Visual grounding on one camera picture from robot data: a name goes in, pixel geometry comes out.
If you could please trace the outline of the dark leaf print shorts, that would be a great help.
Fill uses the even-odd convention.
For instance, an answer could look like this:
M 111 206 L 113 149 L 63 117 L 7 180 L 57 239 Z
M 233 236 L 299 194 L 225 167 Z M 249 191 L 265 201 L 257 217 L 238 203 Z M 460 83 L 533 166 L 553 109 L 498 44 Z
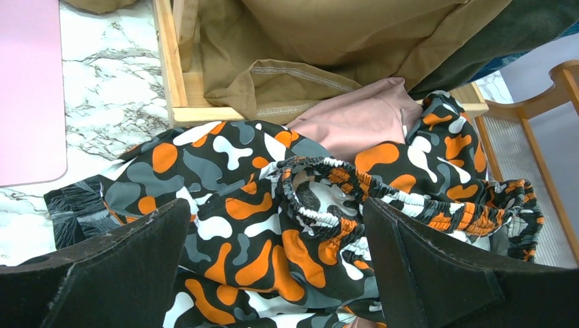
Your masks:
M 57 249 L 121 226 L 106 209 L 100 189 L 99 178 L 92 176 L 44 195 Z

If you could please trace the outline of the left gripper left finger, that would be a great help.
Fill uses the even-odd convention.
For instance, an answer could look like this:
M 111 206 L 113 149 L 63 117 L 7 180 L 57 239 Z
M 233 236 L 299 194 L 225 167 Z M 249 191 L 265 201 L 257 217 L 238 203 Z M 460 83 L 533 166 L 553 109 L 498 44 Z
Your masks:
M 110 232 L 1 267 L 2 327 L 161 327 L 190 206 L 178 199 Z

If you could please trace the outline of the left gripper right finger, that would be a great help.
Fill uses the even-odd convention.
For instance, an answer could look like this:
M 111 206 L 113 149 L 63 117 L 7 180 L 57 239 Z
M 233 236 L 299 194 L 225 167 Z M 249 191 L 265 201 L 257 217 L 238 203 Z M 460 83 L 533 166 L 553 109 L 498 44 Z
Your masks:
M 496 255 L 377 198 L 365 234 L 388 327 L 577 327 L 578 270 Z

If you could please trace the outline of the orange camouflage shorts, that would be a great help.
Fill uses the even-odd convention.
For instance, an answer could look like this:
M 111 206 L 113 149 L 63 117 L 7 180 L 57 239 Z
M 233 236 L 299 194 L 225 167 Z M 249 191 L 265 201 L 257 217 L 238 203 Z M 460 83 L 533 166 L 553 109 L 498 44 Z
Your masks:
M 544 217 L 530 182 L 487 180 L 476 130 L 446 92 L 423 99 L 407 143 L 342 161 L 262 121 L 171 129 L 99 178 L 130 223 L 175 200 L 190 225 L 165 327 L 384 326 L 363 222 L 375 197 L 469 245 L 533 261 Z

